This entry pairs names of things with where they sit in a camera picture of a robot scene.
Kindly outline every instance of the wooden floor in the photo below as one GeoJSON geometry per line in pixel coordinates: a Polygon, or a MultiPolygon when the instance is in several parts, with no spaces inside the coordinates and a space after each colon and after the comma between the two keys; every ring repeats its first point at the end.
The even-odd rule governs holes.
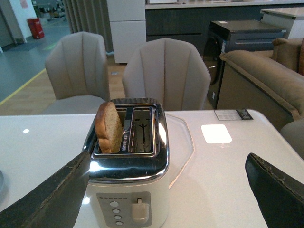
{"type": "MultiPolygon", "coordinates": [[[[108,57],[111,99],[123,98],[122,75],[125,64],[116,64],[114,56],[108,57]]],[[[0,105],[0,115],[34,115],[43,112],[55,101],[55,95],[46,70],[17,90],[0,105]]]]}

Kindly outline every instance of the chrome toaster top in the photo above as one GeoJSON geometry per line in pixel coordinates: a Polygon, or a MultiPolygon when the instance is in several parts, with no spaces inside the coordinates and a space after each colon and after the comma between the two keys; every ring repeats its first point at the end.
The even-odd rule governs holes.
{"type": "Polygon", "coordinates": [[[91,154],[90,181],[130,183],[162,176],[169,167],[169,147],[161,104],[151,98],[111,101],[123,124],[121,148],[118,153],[103,154],[93,121],[83,147],[91,154]]]}

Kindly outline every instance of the white cabinet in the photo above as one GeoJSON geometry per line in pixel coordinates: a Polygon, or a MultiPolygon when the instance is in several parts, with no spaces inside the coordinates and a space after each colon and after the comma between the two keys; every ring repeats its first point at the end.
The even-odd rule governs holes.
{"type": "Polygon", "coordinates": [[[261,9],[261,22],[286,29],[284,38],[304,37],[304,7],[261,9]]]}
{"type": "Polygon", "coordinates": [[[128,63],[132,53],[146,42],[145,0],[107,0],[114,58],[128,63]]]}

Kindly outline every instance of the toaster lever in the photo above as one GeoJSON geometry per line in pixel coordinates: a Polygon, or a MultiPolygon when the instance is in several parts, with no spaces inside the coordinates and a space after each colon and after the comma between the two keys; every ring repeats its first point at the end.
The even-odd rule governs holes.
{"type": "Polygon", "coordinates": [[[142,203],[142,199],[138,198],[137,203],[132,204],[131,217],[135,224],[145,224],[149,220],[149,204],[142,203]]]}

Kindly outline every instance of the gray curtain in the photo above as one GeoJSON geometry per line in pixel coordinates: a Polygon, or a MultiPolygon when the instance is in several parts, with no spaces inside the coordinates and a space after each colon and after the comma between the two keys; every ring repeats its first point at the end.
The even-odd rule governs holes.
{"type": "Polygon", "coordinates": [[[105,49],[113,51],[106,0],[63,0],[71,33],[91,32],[104,37],[105,49]]]}

